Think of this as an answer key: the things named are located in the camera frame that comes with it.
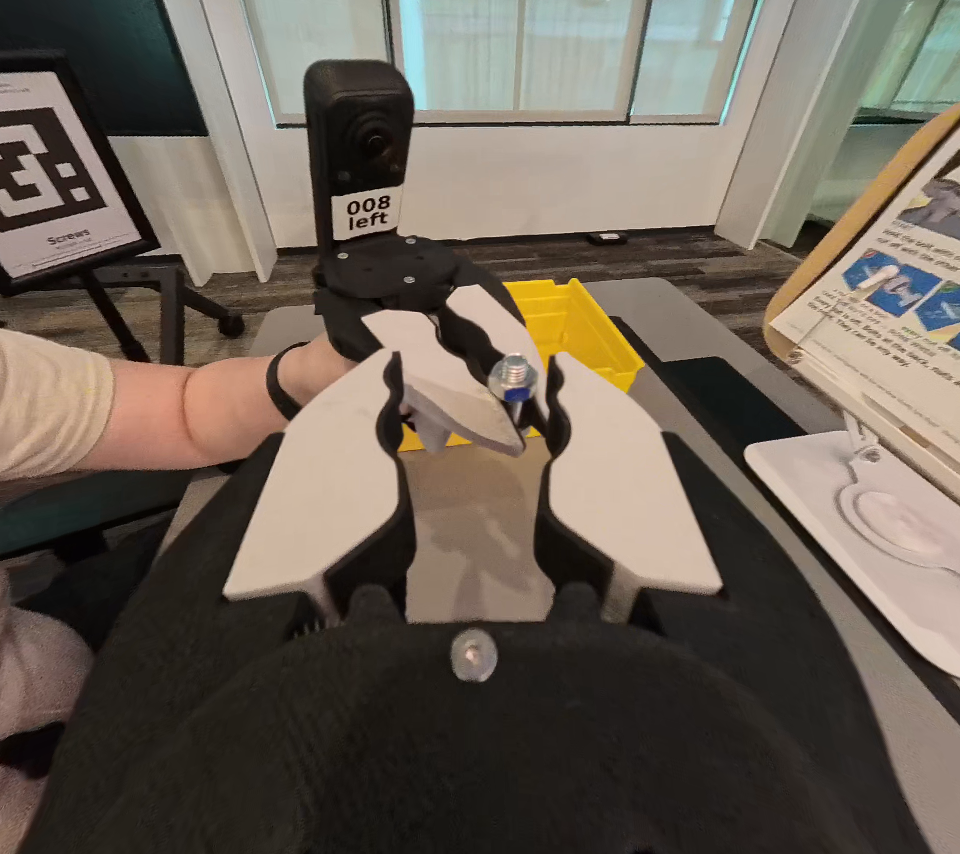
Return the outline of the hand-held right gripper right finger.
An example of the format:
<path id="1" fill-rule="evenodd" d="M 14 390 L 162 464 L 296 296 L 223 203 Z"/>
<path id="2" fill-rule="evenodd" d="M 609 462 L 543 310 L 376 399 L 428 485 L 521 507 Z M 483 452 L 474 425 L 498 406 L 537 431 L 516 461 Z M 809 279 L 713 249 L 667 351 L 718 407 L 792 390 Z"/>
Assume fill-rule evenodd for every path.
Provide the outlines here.
<path id="1" fill-rule="evenodd" d="M 723 581 L 665 435 L 629 394 L 567 352 L 547 372 L 534 560 L 559 595 L 715 596 Z"/>

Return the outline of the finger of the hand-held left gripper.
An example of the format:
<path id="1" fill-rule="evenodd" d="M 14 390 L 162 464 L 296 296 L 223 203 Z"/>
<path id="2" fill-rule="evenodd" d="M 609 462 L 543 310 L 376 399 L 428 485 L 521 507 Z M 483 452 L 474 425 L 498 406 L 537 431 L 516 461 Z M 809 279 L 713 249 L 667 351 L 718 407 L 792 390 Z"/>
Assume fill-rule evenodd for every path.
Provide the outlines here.
<path id="1" fill-rule="evenodd" d="M 424 449 L 438 453 L 457 436 L 503 455 L 518 457 L 525 442 L 502 403 L 449 352 L 427 315 L 379 310 L 363 317 L 382 347 L 401 356 L 403 402 Z"/>
<path id="2" fill-rule="evenodd" d="M 440 343 L 465 362 L 470 374 L 509 415 L 503 401 L 488 389 L 487 378 L 492 367 L 511 353 L 523 354 L 535 365 L 538 384 L 534 399 L 528 402 L 524 413 L 529 431 L 543 435 L 549 419 L 547 365 L 515 305 L 503 305 L 481 285 L 461 286 L 452 291 L 438 310 L 437 320 Z"/>

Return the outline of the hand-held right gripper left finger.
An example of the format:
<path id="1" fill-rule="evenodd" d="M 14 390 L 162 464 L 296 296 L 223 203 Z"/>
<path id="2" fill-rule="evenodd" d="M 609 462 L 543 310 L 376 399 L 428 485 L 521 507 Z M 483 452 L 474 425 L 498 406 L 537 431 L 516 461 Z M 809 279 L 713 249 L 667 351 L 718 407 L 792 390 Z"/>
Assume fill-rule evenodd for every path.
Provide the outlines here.
<path id="1" fill-rule="evenodd" d="M 222 594 L 348 602 L 365 585 L 405 600 L 415 524 L 398 451 L 402 357 L 380 349 L 286 428 Z"/>

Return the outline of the silver bolt with nut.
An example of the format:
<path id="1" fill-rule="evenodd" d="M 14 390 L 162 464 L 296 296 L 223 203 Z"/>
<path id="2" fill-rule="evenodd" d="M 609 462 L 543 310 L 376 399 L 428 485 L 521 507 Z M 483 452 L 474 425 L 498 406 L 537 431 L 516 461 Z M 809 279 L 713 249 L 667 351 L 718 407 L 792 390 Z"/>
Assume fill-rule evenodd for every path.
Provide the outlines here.
<path id="1" fill-rule="evenodd" d="M 498 399 L 510 404 L 531 400 L 539 383 L 539 372 L 523 354 L 503 356 L 490 370 L 487 388 Z"/>

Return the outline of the yellow plastic bin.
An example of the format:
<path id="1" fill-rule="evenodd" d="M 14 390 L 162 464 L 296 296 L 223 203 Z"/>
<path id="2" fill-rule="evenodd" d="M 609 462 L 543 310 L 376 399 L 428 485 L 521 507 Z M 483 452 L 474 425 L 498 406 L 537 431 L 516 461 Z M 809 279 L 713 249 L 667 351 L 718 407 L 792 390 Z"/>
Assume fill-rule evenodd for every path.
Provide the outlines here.
<path id="1" fill-rule="evenodd" d="M 514 304 L 547 367 L 552 357 L 566 353 L 619 391 L 632 386 L 642 367 L 639 355 L 579 281 L 502 283 L 487 277 L 461 286 L 474 284 L 503 305 Z"/>

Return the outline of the person's left forearm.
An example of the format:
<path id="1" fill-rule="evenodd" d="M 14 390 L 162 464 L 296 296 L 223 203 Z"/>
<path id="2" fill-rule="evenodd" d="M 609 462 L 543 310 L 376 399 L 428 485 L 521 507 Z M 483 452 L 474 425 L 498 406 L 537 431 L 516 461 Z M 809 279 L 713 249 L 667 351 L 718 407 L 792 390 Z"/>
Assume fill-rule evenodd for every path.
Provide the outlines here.
<path id="1" fill-rule="evenodd" d="M 201 368 L 113 361 L 105 428 L 81 470 L 182 469 L 239 461 L 286 419 L 268 390 L 273 359 Z"/>

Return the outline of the person's left hand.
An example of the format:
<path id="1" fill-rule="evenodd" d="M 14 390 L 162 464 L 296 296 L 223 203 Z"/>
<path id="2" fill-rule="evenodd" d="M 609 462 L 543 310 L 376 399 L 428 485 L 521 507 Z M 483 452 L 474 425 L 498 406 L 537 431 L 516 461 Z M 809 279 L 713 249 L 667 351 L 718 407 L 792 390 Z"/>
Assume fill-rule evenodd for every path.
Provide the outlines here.
<path id="1" fill-rule="evenodd" d="M 276 380 L 282 391 L 302 408 L 356 365 L 342 356 L 327 334 L 321 334 L 283 354 L 277 364 Z"/>

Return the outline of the white document stand with instructions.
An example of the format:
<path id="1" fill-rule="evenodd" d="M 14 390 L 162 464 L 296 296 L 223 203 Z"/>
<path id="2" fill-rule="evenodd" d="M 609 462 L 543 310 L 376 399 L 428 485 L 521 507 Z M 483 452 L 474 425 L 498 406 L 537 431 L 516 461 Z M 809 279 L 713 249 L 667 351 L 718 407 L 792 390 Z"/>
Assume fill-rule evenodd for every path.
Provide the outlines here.
<path id="1" fill-rule="evenodd" d="M 845 426 L 754 443 L 747 464 L 902 640 L 958 683 L 959 441 L 954 471 L 913 441 L 878 433 L 870 416 L 786 365 Z"/>

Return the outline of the black easel stand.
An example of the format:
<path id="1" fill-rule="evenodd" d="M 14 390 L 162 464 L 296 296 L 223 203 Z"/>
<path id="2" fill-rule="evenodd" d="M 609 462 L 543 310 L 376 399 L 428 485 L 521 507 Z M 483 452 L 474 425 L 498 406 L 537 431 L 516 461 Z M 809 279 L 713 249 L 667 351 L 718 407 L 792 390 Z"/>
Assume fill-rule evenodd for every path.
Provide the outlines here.
<path id="1" fill-rule="evenodd" d="M 246 331 L 240 313 L 189 287 L 184 270 L 174 265 L 100 268 L 69 277 L 66 286 L 86 292 L 123 356 L 137 363 L 150 363 L 151 358 L 112 301 L 110 290 L 136 288 L 159 295 L 159 361 L 165 365 L 181 366 L 185 362 L 187 309 L 216 321 L 225 338 L 237 339 Z"/>

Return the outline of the teal office chair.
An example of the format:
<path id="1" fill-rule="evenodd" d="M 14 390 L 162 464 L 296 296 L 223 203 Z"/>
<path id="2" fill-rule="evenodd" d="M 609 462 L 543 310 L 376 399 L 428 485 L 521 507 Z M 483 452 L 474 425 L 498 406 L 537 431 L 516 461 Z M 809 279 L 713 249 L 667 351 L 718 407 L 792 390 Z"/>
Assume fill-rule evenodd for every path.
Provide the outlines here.
<path id="1" fill-rule="evenodd" d="M 173 510 L 192 476 L 191 471 L 107 471 L 4 481 L 2 560 Z"/>

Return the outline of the printed instruction sheet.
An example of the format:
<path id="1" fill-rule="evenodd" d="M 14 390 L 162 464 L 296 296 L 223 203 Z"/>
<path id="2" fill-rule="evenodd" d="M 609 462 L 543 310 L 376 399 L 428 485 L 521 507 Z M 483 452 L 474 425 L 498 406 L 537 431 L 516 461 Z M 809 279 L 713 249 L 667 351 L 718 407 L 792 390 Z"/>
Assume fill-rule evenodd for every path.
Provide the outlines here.
<path id="1" fill-rule="evenodd" d="M 958 108 L 923 126 L 767 309 L 775 356 L 958 470 Z"/>

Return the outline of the black framed marker sign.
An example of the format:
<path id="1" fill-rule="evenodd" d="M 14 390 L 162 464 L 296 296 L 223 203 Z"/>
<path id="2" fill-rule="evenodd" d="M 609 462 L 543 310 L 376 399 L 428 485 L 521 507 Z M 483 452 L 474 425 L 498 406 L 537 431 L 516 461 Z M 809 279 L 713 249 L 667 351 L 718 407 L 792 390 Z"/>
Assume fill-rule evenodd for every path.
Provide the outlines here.
<path id="1" fill-rule="evenodd" d="M 2 295 L 160 245 L 66 55 L 2 52 Z"/>

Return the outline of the large dark wall screen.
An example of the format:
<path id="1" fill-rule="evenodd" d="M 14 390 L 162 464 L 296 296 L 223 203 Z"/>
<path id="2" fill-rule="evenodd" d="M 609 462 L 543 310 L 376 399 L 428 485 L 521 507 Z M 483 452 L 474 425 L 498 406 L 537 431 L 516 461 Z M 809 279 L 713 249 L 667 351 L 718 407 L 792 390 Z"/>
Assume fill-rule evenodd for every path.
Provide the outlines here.
<path id="1" fill-rule="evenodd" d="M 162 0 L 1 0 L 2 51 L 64 52 L 110 136 L 206 136 Z"/>

